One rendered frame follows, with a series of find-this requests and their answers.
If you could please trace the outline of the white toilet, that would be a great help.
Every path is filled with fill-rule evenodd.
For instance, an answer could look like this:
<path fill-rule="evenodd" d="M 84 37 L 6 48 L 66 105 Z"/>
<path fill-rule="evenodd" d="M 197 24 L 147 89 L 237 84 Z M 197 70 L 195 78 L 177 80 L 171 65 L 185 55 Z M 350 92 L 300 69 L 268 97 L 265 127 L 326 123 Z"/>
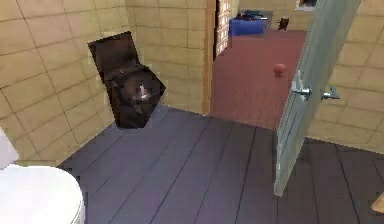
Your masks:
<path fill-rule="evenodd" d="M 17 165 L 19 154 L 0 127 L 0 224 L 85 224 L 75 177 L 52 166 Z"/>

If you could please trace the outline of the white shelf unit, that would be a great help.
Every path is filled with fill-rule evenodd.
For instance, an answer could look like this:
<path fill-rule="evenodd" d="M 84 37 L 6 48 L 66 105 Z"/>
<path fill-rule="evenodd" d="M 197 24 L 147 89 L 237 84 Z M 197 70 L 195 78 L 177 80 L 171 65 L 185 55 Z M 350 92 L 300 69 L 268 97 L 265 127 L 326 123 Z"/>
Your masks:
<path fill-rule="evenodd" d="M 214 57 L 220 55 L 227 47 L 230 18 L 231 0 L 216 0 Z"/>

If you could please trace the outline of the blue bed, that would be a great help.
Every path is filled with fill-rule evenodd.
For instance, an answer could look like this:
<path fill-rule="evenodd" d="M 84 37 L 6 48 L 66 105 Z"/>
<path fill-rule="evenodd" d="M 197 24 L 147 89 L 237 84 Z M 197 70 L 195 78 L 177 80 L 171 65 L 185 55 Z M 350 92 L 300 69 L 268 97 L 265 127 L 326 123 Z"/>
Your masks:
<path fill-rule="evenodd" d="M 230 36 L 263 34 L 270 26 L 271 11 L 245 10 L 229 21 Z"/>

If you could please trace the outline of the pale grey-green room door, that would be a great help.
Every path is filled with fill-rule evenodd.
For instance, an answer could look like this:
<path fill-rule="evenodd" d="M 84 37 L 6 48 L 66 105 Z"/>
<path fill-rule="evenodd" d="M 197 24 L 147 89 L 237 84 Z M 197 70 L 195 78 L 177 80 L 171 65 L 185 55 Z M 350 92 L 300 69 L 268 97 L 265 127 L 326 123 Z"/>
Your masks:
<path fill-rule="evenodd" d="M 313 21 L 296 66 L 293 80 L 301 79 L 312 94 L 307 101 L 291 91 L 276 135 L 274 194 L 281 196 L 301 151 L 308 128 L 351 28 L 362 0 L 318 0 Z"/>

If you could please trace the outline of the tan wooden furniture corner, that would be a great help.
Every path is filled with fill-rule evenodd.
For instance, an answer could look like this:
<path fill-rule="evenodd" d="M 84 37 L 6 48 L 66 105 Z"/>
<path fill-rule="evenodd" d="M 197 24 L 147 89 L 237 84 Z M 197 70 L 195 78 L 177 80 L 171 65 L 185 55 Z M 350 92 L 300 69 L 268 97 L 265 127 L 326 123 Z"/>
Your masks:
<path fill-rule="evenodd" d="M 372 203 L 371 209 L 384 214 L 384 192 Z"/>

